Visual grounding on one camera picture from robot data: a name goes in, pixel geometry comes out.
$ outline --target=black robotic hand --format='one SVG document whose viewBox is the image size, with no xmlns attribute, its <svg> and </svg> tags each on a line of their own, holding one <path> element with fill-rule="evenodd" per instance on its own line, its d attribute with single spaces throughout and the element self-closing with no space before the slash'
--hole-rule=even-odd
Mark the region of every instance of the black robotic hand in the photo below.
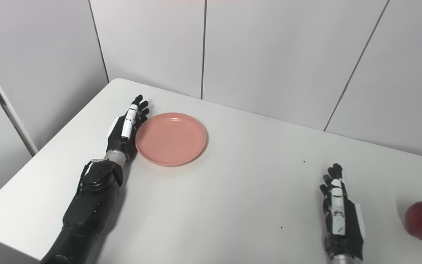
<svg viewBox="0 0 422 264">
<path fill-rule="evenodd" d="M 122 166 L 132 157 L 136 131 L 146 121 L 148 102 L 139 95 L 114 121 L 104 159 L 85 165 L 63 227 L 40 264 L 84 264 L 102 231 L 123 183 Z"/>
<path fill-rule="evenodd" d="M 360 264 L 364 244 L 364 224 L 360 206 L 354 204 L 346 193 L 342 167 L 333 164 L 323 176 L 323 212 L 327 234 L 324 238 L 325 251 L 337 264 Z"/>
<path fill-rule="evenodd" d="M 135 150 L 134 138 L 136 136 L 136 132 L 148 119 L 146 115 L 149 114 L 149 109 L 147 108 L 149 102 L 141 101 L 142 95 L 137 96 L 131 103 L 128 111 L 114 121 L 114 126 L 108 137 L 107 152 L 113 150 L 120 151 L 126 154 L 127 158 L 133 154 L 132 152 Z M 125 122 L 130 122 L 132 125 L 129 137 L 125 135 L 128 130 L 128 127 L 125 126 Z"/>
</svg>

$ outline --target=pink plate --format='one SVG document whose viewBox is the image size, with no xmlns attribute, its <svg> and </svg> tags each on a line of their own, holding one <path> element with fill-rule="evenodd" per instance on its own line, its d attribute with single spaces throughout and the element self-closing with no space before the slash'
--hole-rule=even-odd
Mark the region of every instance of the pink plate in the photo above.
<svg viewBox="0 0 422 264">
<path fill-rule="evenodd" d="M 193 117 L 164 113 L 144 122 L 136 134 L 138 152 L 152 163 L 179 166 L 194 160 L 206 145 L 206 130 Z"/>
</svg>

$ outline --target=white table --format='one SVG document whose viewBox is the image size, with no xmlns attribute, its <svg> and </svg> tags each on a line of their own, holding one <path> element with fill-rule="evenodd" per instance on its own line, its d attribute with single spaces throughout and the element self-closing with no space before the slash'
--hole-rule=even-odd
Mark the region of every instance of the white table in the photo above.
<svg viewBox="0 0 422 264">
<path fill-rule="evenodd" d="M 208 145 L 180 167 L 161 167 L 138 155 L 125 168 L 116 221 L 90 261 L 325 264 L 318 186 L 338 162 L 350 198 L 362 204 L 365 263 L 422 263 L 422 241 L 400 221 L 407 206 L 422 200 L 422 157 L 121 79 L 0 190 L 1 243 L 44 256 L 84 164 L 104 156 L 114 117 L 138 94 L 151 102 L 151 116 L 182 112 L 197 118 Z"/>
</svg>

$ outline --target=wall seam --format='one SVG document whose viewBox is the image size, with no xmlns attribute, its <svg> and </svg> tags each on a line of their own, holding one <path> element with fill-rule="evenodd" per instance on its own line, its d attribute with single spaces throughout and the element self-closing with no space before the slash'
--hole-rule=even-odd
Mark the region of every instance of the wall seam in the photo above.
<svg viewBox="0 0 422 264">
<path fill-rule="evenodd" d="M 367 39 L 367 42 L 366 42 L 366 44 L 365 44 L 364 48 L 362 49 L 362 52 L 360 53 L 359 59 L 357 60 L 357 62 L 356 62 L 356 65 L 355 65 L 354 69 L 353 69 L 353 71 L 351 72 L 351 75 L 349 76 L 348 81 L 346 82 L 346 85 L 345 85 L 345 87 L 344 87 L 344 89 L 343 89 L 343 92 L 341 92 L 340 98 L 338 99 L 338 102 L 336 102 L 335 108 L 333 109 L 333 112 L 332 112 L 332 114 L 330 115 L 330 118 L 328 119 L 328 122 L 327 122 L 327 124 L 326 124 L 325 128 L 323 129 L 324 131 L 326 131 L 326 130 L 327 130 L 327 128 L 328 128 L 328 124 L 330 124 L 330 122 L 331 122 L 331 120 L 332 120 L 332 117 L 333 117 L 333 115 L 335 114 L 335 111 L 337 110 L 338 105 L 339 105 L 339 104 L 340 104 L 340 102 L 341 102 L 341 99 L 342 99 L 342 98 L 343 98 L 343 96 L 345 95 L 345 92 L 346 92 L 346 90 L 348 89 L 348 85 L 349 85 L 349 83 L 350 83 L 351 79 L 353 78 L 353 75 L 354 75 L 354 73 L 355 73 L 355 71 L 356 71 L 356 69 L 357 69 L 357 67 L 358 67 L 358 65 L 359 65 L 359 62 L 360 62 L 360 60 L 362 59 L 362 56 L 364 55 L 364 52 L 366 51 L 366 48 L 367 48 L 367 46 L 369 45 L 370 40 L 372 39 L 372 36 L 374 35 L 374 32 L 375 32 L 375 30 L 377 29 L 377 26 L 379 25 L 379 22 L 380 22 L 380 20 L 382 19 L 382 16 L 384 15 L 384 12 L 385 12 L 385 10 L 387 9 L 387 6 L 388 6 L 388 4 L 389 4 L 389 3 L 390 3 L 390 0 L 387 0 L 387 3 L 385 3 L 385 6 L 384 6 L 384 8 L 383 8 L 382 12 L 380 13 L 379 18 L 377 19 L 377 22 L 375 23 L 375 26 L 374 26 L 374 28 L 373 28 L 372 32 L 370 33 L 370 36 L 369 36 L 369 38 Z"/>
<path fill-rule="evenodd" d="M 94 11 L 92 10 L 92 4 L 90 3 L 90 0 L 88 0 L 88 2 L 89 2 L 90 15 L 92 16 L 92 22 L 94 23 L 95 35 L 97 37 L 97 43 L 99 44 L 100 56 L 102 57 L 102 64 L 104 65 L 105 77 L 107 77 L 107 83 L 109 83 L 110 79 L 108 78 L 108 72 L 107 72 L 107 67 L 105 65 L 104 53 L 102 52 L 102 46 L 100 45 L 99 33 L 97 32 L 97 25 L 95 23 L 95 18 L 94 18 Z"/>
<path fill-rule="evenodd" d="M 204 25 L 203 25 L 203 59 L 201 61 L 201 96 L 203 100 L 203 83 L 204 83 L 204 48 L 206 47 L 206 16 L 208 12 L 208 0 L 204 0 Z"/>
<path fill-rule="evenodd" d="M 1 85 L 0 85 L 0 105 L 3 108 L 7 117 L 9 118 L 10 122 L 12 123 L 13 127 L 15 128 L 17 134 L 19 134 L 19 137 L 21 138 L 22 142 L 25 144 L 25 147 L 29 151 L 30 155 L 32 157 L 35 156 L 35 154 L 37 154 L 38 152 L 38 149 L 35 146 L 34 142 L 32 141 L 30 134 L 25 129 L 24 124 L 22 123 L 19 116 L 17 115 L 14 108 L 12 107 L 12 104 L 7 98 Z"/>
</svg>

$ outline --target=robotic arm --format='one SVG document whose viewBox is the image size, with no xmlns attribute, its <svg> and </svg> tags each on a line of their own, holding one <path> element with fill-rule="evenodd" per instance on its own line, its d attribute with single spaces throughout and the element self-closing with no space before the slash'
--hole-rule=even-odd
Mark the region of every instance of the robotic arm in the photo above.
<svg viewBox="0 0 422 264">
<path fill-rule="evenodd" d="M 114 121 L 104 159 L 85 165 L 76 194 L 63 217 L 63 227 L 40 264 L 84 264 L 103 231 L 123 183 L 122 166 L 134 151 L 134 136 L 147 120 L 148 102 L 139 95 Z"/>
<path fill-rule="evenodd" d="M 360 205 L 348 199 L 342 170 L 339 164 L 333 164 L 320 186 L 327 227 L 323 243 L 333 264 L 361 264 L 364 222 Z"/>
</svg>

